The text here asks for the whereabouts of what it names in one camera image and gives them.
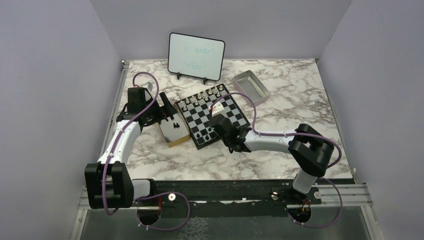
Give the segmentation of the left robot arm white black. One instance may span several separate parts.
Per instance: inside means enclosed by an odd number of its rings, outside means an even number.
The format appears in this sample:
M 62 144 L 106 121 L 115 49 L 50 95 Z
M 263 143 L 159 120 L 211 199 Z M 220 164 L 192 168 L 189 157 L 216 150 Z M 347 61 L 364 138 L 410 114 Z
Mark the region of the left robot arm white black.
M 105 152 L 96 163 L 84 169 L 89 206 L 92 209 L 129 208 L 138 199 L 144 205 L 157 200 L 157 191 L 150 186 L 135 190 L 126 163 L 136 139 L 144 127 L 169 122 L 176 108 L 164 92 L 152 95 L 145 87 L 130 87 L 127 103 L 116 117 L 116 130 Z

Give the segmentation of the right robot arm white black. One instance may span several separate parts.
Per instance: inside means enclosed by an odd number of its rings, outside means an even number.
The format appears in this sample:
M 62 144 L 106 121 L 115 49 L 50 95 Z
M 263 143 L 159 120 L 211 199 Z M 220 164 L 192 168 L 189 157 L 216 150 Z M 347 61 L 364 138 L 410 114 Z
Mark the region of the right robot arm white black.
M 293 132 L 256 133 L 251 127 L 235 127 L 222 114 L 209 120 L 209 126 L 232 152 L 272 151 L 291 154 L 300 166 L 290 189 L 289 199 L 300 204 L 329 167 L 336 143 L 320 135 L 310 125 L 301 123 Z

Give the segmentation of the row of white chess pieces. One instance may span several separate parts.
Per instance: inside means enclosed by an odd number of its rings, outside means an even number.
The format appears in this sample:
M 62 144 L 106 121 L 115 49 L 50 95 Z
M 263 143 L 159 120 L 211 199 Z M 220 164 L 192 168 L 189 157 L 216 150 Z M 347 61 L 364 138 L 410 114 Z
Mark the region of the row of white chess pieces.
M 206 110 L 219 97 L 228 94 L 229 91 L 224 84 L 219 84 L 190 95 L 175 102 L 176 106 L 183 112 L 191 110 Z

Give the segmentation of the gold metal tin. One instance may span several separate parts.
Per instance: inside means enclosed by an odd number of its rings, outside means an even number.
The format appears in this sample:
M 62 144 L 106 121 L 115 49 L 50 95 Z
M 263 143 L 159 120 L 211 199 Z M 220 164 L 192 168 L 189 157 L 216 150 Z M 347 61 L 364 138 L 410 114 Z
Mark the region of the gold metal tin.
M 176 104 L 172 104 L 172 117 L 170 116 L 158 123 L 162 136 L 169 148 L 175 147 L 191 139 L 189 129 L 181 116 Z M 180 129 L 174 129 L 173 123 L 179 123 Z

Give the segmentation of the silver pink metal tin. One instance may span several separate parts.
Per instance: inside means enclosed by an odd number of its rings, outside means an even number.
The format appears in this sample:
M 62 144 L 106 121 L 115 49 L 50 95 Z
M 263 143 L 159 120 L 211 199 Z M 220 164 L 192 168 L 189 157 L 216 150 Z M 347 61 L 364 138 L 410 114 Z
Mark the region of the silver pink metal tin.
M 257 107 L 265 103 L 270 97 L 269 90 L 251 70 L 234 76 L 231 82 L 236 91 L 247 95 L 252 100 L 253 104 L 247 98 L 244 98 L 250 107 Z

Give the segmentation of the small whiteboard on stand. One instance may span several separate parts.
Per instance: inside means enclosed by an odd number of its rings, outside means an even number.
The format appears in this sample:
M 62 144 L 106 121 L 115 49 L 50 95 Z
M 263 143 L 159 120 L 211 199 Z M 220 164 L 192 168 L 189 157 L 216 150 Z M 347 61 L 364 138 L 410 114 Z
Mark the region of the small whiteboard on stand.
M 179 76 L 219 81 L 225 48 L 223 40 L 172 32 L 167 70 Z

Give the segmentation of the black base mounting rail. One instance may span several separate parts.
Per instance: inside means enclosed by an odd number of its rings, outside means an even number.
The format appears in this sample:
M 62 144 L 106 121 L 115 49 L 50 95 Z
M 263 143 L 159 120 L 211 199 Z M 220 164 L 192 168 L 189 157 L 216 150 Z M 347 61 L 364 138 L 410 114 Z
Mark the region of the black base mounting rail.
M 135 179 L 132 180 L 134 189 L 140 191 L 137 198 L 133 201 L 131 207 L 138 208 L 143 215 L 156 216 L 163 218 L 184 218 L 187 215 L 191 217 L 202 218 L 221 218 L 221 217 L 250 217 L 250 216 L 287 216 L 288 206 L 271 205 L 270 203 L 260 203 L 259 205 L 230 204 L 218 206 L 216 204 L 193 207 L 184 195 L 184 192 L 195 196 L 217 197 L 218 193 L 213 191 L 223 187 L 241 187 L 246 190 L 247 187 L 270 188 L 273 192 L 280 190 L 281 186 L 288 185 L 288 196 L 292 180 L 153 180 L 153 179 Z M 309 201 L 297 201 L 301 204 L 307 204 Z

